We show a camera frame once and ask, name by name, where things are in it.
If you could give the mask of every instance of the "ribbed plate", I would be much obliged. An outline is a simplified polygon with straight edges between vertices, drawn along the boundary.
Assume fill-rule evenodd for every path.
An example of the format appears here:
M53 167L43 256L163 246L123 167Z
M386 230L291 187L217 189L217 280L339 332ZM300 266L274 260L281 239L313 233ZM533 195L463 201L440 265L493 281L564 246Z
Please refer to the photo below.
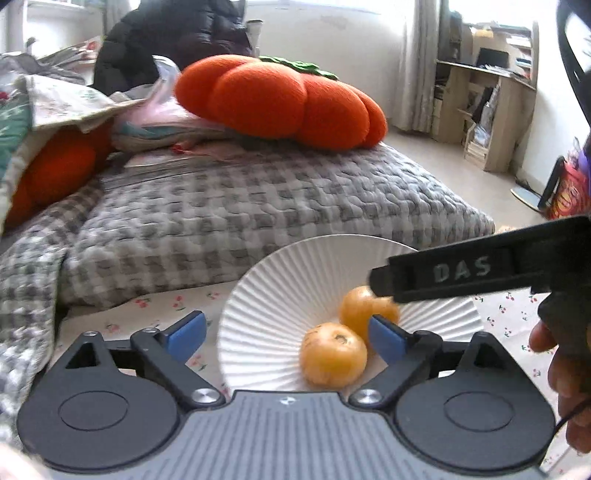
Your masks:
M232 290L222 312L217 348L226 385L234 390L309 391L298 353L305 333L338 322L343 296L367 284L372 268L412 252L406 245L365 235L319 236L265 257ZM401 308L400 326L465 341L482 329L469 299L433 300ZM378 355L351 390L385 368Z

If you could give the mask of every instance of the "wooden desk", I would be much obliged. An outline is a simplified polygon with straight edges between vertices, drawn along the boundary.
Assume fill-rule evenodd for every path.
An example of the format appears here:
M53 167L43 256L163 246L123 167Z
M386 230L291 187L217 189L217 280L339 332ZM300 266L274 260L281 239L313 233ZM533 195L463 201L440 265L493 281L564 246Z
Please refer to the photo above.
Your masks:
M495 72L470 65L448 61L438 64L450 67L439 113L439 128L433 138L445 143L462 143L464 120L469 119L465 111L468 103L469 84L494 87L499 85L499 98L492 125L491 140L485 158L469 154L467 160L476 163L486 171L507 171L514 153L515 144L531 122L536 89L525 80L513 77L509 72Z

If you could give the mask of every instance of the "purple object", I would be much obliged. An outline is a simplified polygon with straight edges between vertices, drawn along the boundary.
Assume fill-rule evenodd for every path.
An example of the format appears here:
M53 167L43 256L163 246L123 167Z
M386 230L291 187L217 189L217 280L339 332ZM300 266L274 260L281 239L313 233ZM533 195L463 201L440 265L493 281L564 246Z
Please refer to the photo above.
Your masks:
M591 196L591 179L589 178L589 162L583 150L579 152L579 171L587 177L588 194Z

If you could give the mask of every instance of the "gray checkered bedspread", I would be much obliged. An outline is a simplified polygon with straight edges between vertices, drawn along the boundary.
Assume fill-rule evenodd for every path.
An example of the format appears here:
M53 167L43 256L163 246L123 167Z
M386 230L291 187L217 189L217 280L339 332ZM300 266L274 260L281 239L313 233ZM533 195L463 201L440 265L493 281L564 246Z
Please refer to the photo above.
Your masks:
M64 262L60 299L108 308L237 280L278 248L319 235L361 233L425 248L493 229L488 216L385 145L339 155L272 145L240 164L106 192Z
M423 248L494 230L383 145L340 155L273 145L239 164L123 184L93 181L52 205L0 256L0 442L19 445L16 415L51 357L57 301L107 308L235 280L316 235L362 233Z

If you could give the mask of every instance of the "cherry print tablecloth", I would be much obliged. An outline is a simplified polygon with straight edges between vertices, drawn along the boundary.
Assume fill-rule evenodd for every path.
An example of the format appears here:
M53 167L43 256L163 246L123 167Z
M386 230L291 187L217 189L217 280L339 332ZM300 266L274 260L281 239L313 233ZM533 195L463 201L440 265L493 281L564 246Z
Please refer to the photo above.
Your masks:
M166 328L188 312L201 310L207 318L207 338L187 364L228 395L217 362L216 337L223 305L235 284L230 282L153 294L104 312L71 309L60 326L52 363L79 334L87 330L98 330L107 340L125 339L145 327ZM473 301L482 317L484 329L501 340L556 410L557 395L547 384L548 367L554 352L536 354L528 347L530 331L538 322L537 307L544 298L545 295L532 296L528 290L519 290L476 296ZM562 431L550 446L542 468L551 476L556 476L572 466L587 465L589 462L590 457L569 450Z

